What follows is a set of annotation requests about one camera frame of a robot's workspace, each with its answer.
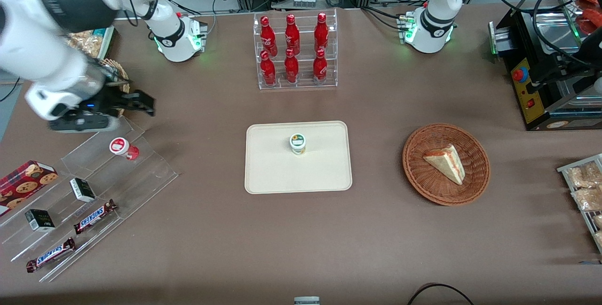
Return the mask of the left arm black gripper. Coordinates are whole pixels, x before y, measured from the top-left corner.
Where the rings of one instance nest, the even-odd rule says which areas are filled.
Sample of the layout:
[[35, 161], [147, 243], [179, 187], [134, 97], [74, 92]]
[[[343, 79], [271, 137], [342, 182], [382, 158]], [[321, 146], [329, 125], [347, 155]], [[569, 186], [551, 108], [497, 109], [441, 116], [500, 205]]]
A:
[[534, 94], [557, 82], [570, 79], [598, 78], [602, 67], [602, 28], [598, 27], [586, 37], [578, 51], [569, 57], [560, 54], [546, 55], [540, 61], [540, 73], [529, 72], [530, 82], [525, 84], [525, 92]]

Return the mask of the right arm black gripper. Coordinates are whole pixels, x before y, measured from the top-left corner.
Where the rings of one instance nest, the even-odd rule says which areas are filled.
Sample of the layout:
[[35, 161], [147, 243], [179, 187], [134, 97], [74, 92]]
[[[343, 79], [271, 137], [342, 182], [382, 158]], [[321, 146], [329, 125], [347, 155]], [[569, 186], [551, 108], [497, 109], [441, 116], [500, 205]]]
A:
[[128, 75], [119, 67], [99, 68], [103, 75], [103, 88], [90, 99], [74, 108], [68, 108], [61, 118], [75, 118], [83, 115], [109, 115], [119, 117], [122, 110], [141, 111], [155, 116], [155, 99], [142, 90], [128, 94]]

